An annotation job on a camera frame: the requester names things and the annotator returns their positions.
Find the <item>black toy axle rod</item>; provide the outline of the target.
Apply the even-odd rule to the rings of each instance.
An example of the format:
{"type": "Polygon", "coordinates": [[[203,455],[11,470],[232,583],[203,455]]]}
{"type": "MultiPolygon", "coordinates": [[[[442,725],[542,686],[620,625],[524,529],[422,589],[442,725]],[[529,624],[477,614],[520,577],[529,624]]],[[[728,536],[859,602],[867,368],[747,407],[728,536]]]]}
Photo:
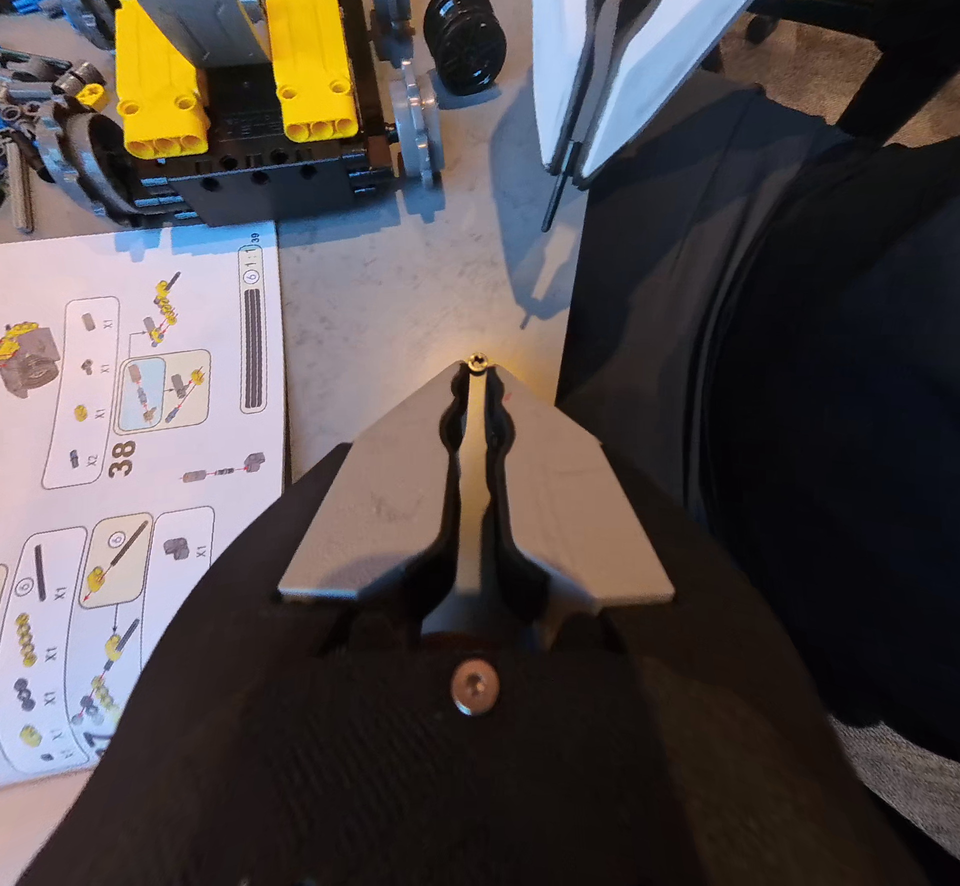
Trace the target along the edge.
{"type": "Polygon", "coordinates": [[[541,223],[543,233],[550,232],[554,224],[568,181],[576,170],[581,147],[581,142],[575,140],[571,140],[566,146],[541,223]]]}

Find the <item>pile of loose brick parts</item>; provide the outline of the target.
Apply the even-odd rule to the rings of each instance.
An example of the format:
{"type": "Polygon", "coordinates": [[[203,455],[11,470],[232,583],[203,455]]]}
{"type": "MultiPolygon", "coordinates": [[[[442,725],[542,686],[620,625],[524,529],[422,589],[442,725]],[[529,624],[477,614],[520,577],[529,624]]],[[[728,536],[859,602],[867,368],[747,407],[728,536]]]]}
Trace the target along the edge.
{"type": "MultiPolygon", "coordinates": [[[[2,0],[2,16],[36,10],[61,16],[93,44],[106,48],[106,0],[2,0]]],[[[57,186],[81,208],[105,213],[82,171],[90,125],[107,100],[106,80],[87,61],[2,47],[2,199],[13,228],[36,230],[31,176],[57,186]]]]}

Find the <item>grey desk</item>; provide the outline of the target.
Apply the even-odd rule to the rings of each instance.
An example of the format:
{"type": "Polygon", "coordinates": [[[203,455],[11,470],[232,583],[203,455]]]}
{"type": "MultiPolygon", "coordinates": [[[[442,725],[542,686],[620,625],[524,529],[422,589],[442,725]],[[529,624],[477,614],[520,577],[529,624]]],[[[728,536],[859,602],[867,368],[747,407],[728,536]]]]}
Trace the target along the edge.
{"type": "MultiPolygon", "coordinates": [[[[413,0],[421,27],[428,0],[413,0]]],[[[294,485],[283,508],[319,497],[311,473],[428,380],[474,352],[503,364],[547,400],[556,394],[586,199],[575,194],[552,230],[541,221],[553,180],[544,170],[532,84],[531,0],[491,0],[508,40],[495,85],[466,99],[438,88],[445,168],[438,188],[402,183],[342,213],[279,221],[277,248],[284,354],[284,470],[294,485]]],[[[94,217],[53,187],[34,187],[44,240],[85,236],[94,217]]],[[[71,884],[119,847],[126,820],[159,790],[155,776],[182,736],[200,732],[222,751],[223,728],[205,726],[226,702],[227,672],[257,652],[258,637],[228,619],[239,578],[220,600],[174,616],[158,641],[97,764],[2,787],[2,884],[15,884],[85,782],[111,783],[105,801],[68,851],[64,872],[39,884],[71,884]]]]}

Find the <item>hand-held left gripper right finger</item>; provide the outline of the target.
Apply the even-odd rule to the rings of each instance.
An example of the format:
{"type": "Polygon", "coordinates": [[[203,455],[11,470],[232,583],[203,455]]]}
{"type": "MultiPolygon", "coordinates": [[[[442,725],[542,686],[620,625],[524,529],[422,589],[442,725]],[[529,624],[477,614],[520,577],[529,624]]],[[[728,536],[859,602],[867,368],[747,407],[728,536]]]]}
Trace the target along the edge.
{"type": "Polygon", "coordinates": [[[486,372],[484,417],[495,575],[521,623],[559,630],[570,616],[674,599],[595,436],[501,366],[486,372]]]}

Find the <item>white instruction booklet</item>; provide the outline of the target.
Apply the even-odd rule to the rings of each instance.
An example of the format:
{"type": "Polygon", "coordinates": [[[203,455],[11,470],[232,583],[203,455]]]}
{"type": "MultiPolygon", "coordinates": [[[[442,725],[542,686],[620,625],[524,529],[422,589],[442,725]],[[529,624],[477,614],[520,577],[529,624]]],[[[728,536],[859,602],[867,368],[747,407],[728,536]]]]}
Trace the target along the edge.
{"type": "Polygon", "coordinates": [[[94,767],[217,557],[281,495],[278,237],[2,244],[1,782],[94,767]]]}

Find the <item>black toy wheel rim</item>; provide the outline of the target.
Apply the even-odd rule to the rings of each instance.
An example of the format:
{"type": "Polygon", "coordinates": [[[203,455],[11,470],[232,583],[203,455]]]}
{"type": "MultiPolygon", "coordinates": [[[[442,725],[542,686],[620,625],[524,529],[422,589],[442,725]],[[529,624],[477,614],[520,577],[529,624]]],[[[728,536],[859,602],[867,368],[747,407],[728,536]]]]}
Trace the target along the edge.
{"type": "Polygon", "coordinates": [[[422,27],[448,93],[469,97],[495,84],[508,47],[491,0],[429,0],[422,27]]]}

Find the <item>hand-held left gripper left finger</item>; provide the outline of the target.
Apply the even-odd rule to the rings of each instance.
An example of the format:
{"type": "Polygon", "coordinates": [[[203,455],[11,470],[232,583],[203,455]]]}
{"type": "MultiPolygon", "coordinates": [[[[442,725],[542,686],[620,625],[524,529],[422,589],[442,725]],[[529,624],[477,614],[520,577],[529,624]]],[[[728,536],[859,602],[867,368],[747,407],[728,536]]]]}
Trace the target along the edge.
{"type": "Polygon", "coordinates": [[[284,603],[422,634],[457,574],[471,377],[450,364],[355,437],[278,583],[284,603]]]}

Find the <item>yellow black brick vehicle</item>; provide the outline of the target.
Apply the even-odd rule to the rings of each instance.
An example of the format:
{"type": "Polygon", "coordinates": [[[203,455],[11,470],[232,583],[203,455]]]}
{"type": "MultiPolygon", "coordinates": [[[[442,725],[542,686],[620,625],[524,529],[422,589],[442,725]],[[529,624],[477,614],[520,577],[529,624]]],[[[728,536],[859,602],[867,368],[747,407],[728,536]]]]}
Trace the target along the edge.
{"type": "Polygon", "coordinates": [[[210,228],[343,212],[445,167],[439,106],[412,58],[384,111],[371,45],[410,43],[410,0],[59,0],[114,60],[115,115],[59,85],[35,139],[54,182],[123,226],[210,228]]]}

